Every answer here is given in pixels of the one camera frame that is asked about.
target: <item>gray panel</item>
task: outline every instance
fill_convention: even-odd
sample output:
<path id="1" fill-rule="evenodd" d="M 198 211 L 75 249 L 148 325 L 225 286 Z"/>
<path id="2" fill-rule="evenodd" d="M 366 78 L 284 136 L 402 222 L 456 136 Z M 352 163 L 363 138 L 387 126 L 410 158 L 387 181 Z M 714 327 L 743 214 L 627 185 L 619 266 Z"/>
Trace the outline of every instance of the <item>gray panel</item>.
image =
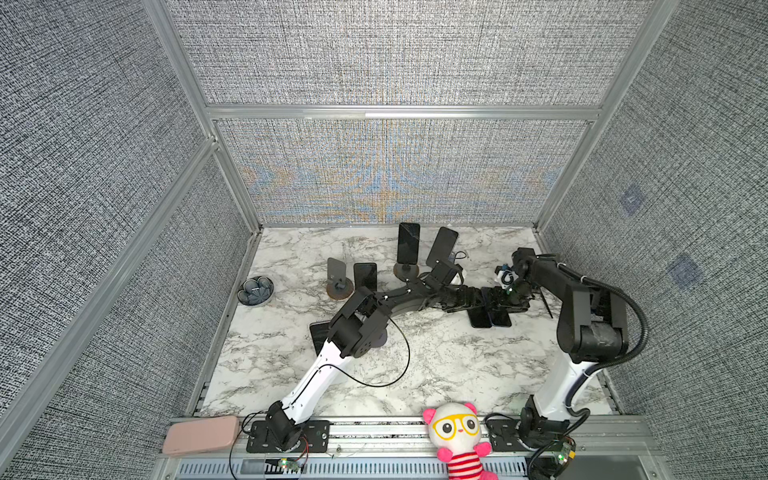
<path id="1" fill-rule="evenodd" d="M 683 0 L 544 232 L 646 309 L 647 351 L 611 378 L 680 480 L 768 478 L 766 23 L 765 2 Z"/>
<path id="2" fill-rule="evenodd" d="M 0 415 L 202 140 L 140 2 L 2 9 Z"/>
<path id="3" fill-rule="evenodd" d="M 211 103 L 599 104 L 652 0 L 167 2 Z"/>
<path id="4" fill-rule="evenodd" d="M 147 478 L 249 235 L 209 161 L 2 478 Z"/>
<path id="5" fill-rule="evenodd" d="M 221 120 L 265 223 L 533 222 L 582 121 Z"/>

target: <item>striped shirt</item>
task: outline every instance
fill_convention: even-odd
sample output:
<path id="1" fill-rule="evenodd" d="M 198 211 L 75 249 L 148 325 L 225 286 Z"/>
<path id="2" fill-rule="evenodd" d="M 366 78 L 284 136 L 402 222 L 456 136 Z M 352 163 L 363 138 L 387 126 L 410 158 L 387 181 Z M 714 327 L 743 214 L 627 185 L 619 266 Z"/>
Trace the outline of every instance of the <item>striped shirt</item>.
<path id="1" fill-rule="evenodd" d="M 448 478 L 451 480 L 478 480 L 481 473 L 480 457 L 474 452 L 456 455 L 448 462 Z"/>

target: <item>white marble surface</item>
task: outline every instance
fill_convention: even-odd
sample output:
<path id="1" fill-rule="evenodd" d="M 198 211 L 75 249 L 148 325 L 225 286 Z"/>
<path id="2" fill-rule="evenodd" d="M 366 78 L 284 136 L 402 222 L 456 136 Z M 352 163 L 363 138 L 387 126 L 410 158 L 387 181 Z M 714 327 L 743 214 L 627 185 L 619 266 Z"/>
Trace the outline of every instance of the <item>white marble surface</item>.
<path id="1" fill-rule="evenodd" d="M 419 262 L 423 266 L 437 228 L 423 227 Z M 518 247 L 534 247 L 533 233 L 517 227 L 457 227 L 457 250 L 468 258 L 471 286 L 493 286 L 496 265 L 511 262 Z M 204 416 L 246 415 L 282 399 L 312 365 L 315 352 L 309 324 L 331 319 L 345 300 L 325 293 L 326 259 L 345 260 L 353 278 L 355 262 L 376 262 L 379 290 L 402 286 L 392 273 L 396 227 L 268 228 L 250 275 L 267 275 L 275 297 L 263 307 L 239 305 L 200 412 Z M 555 319 L 559 302 L 548 295 Z M 540 300 L 526 313 L 511 314 L 510 328 L 473 329 L 466 312 L 424 310 L 397 316 L 408 336 L 412 361 L 406 375 L 383 389 L 352 380 L 331 386 L 316 415 L 420 415 L 448 401 L 473 402 L 480 412 L 519 413 L 528 395 L 544 382 L 554 355 L 556 320 Z M 369 383 L 397 377 L 406 364 L 406 344 L 396 328 L 389 340 L 353 363 L 350 373 Z M 578 406 L 594 414 L 611 413 L 596 380 Z"/>

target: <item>pink paw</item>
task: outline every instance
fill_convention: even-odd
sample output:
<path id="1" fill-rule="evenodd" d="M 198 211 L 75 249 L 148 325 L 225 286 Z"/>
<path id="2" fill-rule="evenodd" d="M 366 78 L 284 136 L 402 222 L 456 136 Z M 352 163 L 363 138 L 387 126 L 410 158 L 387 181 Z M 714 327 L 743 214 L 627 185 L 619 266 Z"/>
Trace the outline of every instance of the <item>pink paw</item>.
<path id="1" fill-rule="evenodd" d="M 451 458 L 453 458 L 453 452 L 451 452 L 447 448 L 441 447 L 437 450 L 437 459 L 440 462 L 448 463 L 451 461 Z"/>
<path id="2" fill-rule="evenodd" d="M 478 443 L 475 445 L 475 453 L 478 454 L 479 457 L 485 457 L 487 454 L 491 453 L 491 444 L 488 442 Z"/>

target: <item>panda plush toy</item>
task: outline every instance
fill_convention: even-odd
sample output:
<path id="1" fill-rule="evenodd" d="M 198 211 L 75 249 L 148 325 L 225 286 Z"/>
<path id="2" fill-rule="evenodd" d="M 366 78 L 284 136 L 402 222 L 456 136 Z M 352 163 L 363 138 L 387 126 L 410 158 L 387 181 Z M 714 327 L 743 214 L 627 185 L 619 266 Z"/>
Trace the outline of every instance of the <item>panda plush toy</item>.
<path id="1" fill-rule="evenodd" d="M 491 444 L 480 443 L 480 421 L 471 403 L 446 403 L 427 409 L 422 416 L 429 439 L 438 448 L 437 458 L 448 464 L 449 478 L 498 480 L 495 473 L 483 470 L 480 458 L 491 453 Z"/>

